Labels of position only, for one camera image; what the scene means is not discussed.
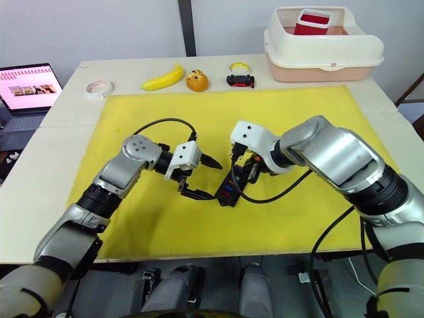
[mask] laptop keyboard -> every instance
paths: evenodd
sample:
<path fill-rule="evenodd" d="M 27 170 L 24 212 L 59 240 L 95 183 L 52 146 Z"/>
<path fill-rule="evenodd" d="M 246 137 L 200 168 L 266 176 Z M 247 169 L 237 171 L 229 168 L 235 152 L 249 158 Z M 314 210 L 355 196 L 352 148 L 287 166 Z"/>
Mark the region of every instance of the laptop keyboard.
<path fill-rule="evenodd" d="M 13 117 L 2 132 L 35 131 L 41 124 L 43 116 Z"/>

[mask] yellow mat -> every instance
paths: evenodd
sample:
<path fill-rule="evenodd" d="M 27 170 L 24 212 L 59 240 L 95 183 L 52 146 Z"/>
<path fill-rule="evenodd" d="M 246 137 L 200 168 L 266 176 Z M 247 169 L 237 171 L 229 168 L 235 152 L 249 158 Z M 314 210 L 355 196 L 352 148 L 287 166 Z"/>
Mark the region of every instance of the yellow mat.
<path fill-rule="evenodd" d="M 314 115 L 324 115 L 332 124 L 357 132 L 396 169 L 345 86 L 111 96 L 81 162 L 68 203 L 78 200 L 102 166 L 116 156 L 122 141 L 150 121 L 178 117 L 194 125 L 200 149 L 224 168 L 200 165 L 188 184 L 191 189 L 214 194 L 229 171 L 230 133 L 237 121 L 251 121 L 279 135 Z M 169 144 L 173 151 L 187 140 L 189 129 L 179 123 L 160 123 L 143 134 L 154 142 Z M 261 174 L 245 192 L 258 199 L 272 197 L 305 171 L 304 167 L 296 167 L 286 175 Z M 309 252 L 324 229 L 350 206 L 314 174 L 289 195 L 265 205 L 240 199 L 235 208 L 221 207 L 216 200 L 186 198 L 176 188 L 176 182 L 143 171 L 101 235 L 104 244 L 99 258 Z M 352 248 L 360 248 L 357 213 L 351 213 L 321 246 L 321 250 Z"/>

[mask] tape roll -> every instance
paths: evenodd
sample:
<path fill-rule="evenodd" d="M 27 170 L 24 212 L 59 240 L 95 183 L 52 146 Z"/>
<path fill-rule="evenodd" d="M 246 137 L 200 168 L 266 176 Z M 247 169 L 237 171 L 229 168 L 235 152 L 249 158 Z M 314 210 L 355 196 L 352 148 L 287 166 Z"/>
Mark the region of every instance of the tape roll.
<path fill-rule="evenodd" d="M 115 86 L 111 81 L 99 79 L 98 81 L 88 83 L 85 91 L 89 95 L 101 96 L 102 98 L 105 98 L 110 93 L 112 93 L 114 89 Z"/>
<path fill-rule="evenodd" d="M 249 64 L 237 62 L 230 64 L 228 71 L 230 74 L 234 75 L 248 75 L 252 71 L 252 68 L 249 66 Z"/>

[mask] laptop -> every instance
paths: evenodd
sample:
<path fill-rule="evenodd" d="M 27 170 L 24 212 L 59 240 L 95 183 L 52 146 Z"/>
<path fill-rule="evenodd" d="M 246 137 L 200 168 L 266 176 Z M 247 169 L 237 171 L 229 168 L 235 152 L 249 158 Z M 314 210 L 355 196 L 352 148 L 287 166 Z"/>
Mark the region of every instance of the laptop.
<path fill-rule="evenodd" d="M 61 92 L 49 63 L 0 68 L 0 150 L 23 149 Z"/>

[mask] laptop screen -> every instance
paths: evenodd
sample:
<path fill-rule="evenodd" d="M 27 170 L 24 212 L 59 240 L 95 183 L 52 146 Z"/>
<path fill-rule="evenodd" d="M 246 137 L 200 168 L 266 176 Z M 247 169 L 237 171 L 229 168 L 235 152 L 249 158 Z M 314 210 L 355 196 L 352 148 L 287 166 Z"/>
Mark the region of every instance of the laptop screen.
<path fill-rule="evenodd" d="M 0 68 L 0 97 L 12 113 L 47 110 L 61 91 L 49 64 Z"/>

